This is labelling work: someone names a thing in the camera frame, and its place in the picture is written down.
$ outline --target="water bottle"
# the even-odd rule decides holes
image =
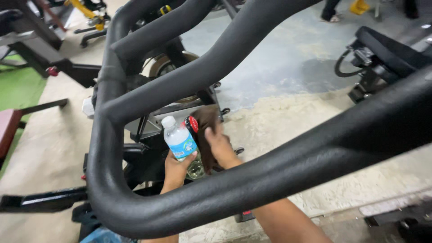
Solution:
[[[163,137],[168,147],[171,149],[178,161],[183,161],[186,156],[197,151],[198,154],[187,168],[187,174],[192,179],[199,179],[204,176],[204,166],[201,161],[201,154],[197,144],[192,138],[191,133],[184,124],[175,121],[172,115],[162,119],[162,125],[165,128]]]

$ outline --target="blue bottle label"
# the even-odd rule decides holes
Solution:
[[[183,143],[177,145],[168,145],[168,147],[171,149],[172,153],[177,159],[186,157],[197,150],[197,144],[195,143],[191,134],[189,134]]]

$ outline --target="black handlebar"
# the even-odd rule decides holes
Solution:
[[[124,38],[146,43],[144,50],[168,41],[171,35],[162,33],[166,26],[155,25],[176,26],[169,16],[185,11],[181,7],[149,25],[153,32],[149,40],[132,37],[147,33],[148,26],[125,38],[140,14],[158,2],[131,0],[116,14],[108,30],[86,175],[92,208],[109,229],[136,239],[173,235],[265,205],[432,141],[432,82],[425,81],[429,68],[244,165],[163,195],[134,194],[121,168],[124,125],[219,81],[274,27],[319,0],[248,0],[204,56],[125,94],[122,64],[127,60],[122,58],[128,57],[116,55],[111,44],[115,50],[127,48],[121,45]],[[184,4],[194,2],[187,0]],[[210,10],[206,4],[195,6],[199,8],[196,11]]]

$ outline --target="person's left hand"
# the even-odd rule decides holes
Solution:
[[[197,156],[197,151],[189,154],[182,162],[174,157],[171,150],[165,159],[165,181],[161,191],[162,193],[172,191],[183,185],[186,178],[186,169]]]

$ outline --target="hand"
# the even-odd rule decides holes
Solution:
[[[210,144],[212,154],[220,166],[224,169],[230,169],[242,164],[232,149],[228,138],[223,134],[223,126],[220,122],[217,123],[215,131],[207,128],[205,136]]]
[[[165,181],[161,194],[181,187],[186,178],[186,169],[195,159],[198,152],[189,154],[182,162],[179,162],[170,150],[165,159]]]

